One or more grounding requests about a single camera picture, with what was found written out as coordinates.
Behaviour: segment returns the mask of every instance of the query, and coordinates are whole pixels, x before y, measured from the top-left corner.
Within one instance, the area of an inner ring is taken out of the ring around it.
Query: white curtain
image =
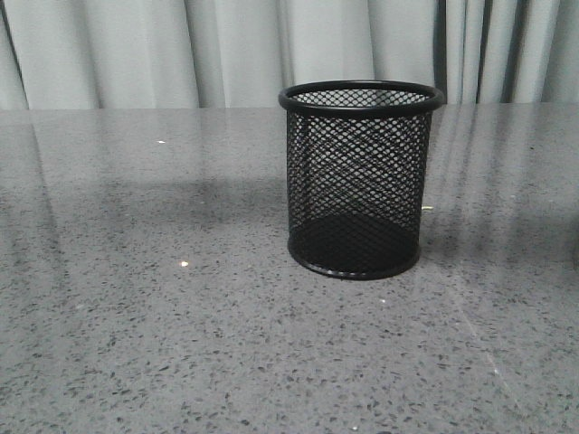
[[[0,0],[0,109],[268,107],[404,80],[579,101],[579,0]]]

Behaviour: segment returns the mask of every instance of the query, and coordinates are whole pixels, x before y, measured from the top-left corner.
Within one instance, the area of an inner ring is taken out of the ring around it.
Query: rim
[[[411,269],[420,258],[420,245],[416,247],[416,252],[407,261],[397,264],[389,269],[382,269],[376,271],[343,271],[338,269],[331,269],[317,264],[312,264],[301,258],[300,255],[293,249],[291,239],[288,241],[288,251],[291,257],[298,262],[302,267],[315,271],[318,274],[329,278],[341,278],[344,280],[377,280],[380,278],[392,278],[405,271]]]
[[[296,95],[310,92],[348,89],[399,90],[402,92],[416,93],[428,98],[424,101],[413,102],[409,104],[371,107],[324,106],[301,102],[293,98]],[[280,105],[287,111],[292,113],[299,113],[305,116],[357,119],[401,118],[422,115],[434,111],[444,103],[444,94],[440,90],[430,86],[404,81],[339,80],[319,81],[315,83],[291,86],[280,92],[278,101],[280,102]]]

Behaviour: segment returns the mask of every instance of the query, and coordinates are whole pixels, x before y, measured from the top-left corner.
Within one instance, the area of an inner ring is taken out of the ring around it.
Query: countertop
[[[287,252],[281,108],[0,112],[0,432],[579,432],[577,105],[433,118],[422,256]]]

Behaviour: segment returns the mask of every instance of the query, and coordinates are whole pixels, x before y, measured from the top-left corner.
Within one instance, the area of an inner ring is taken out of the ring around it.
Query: metal mesh
[[[295,100],[331,107],[404,105],[400,90],[322,90]],[[349,119],[288,111],[289,250],[343,278],[379,278],[418,259],[431,113]]]

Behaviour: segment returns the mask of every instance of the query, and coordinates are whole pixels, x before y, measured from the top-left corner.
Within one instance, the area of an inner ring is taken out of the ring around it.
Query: mesh cup
[[[287,88],[289,252],[318,273],[385,278],[420,255],[431,87],[325,81]]]

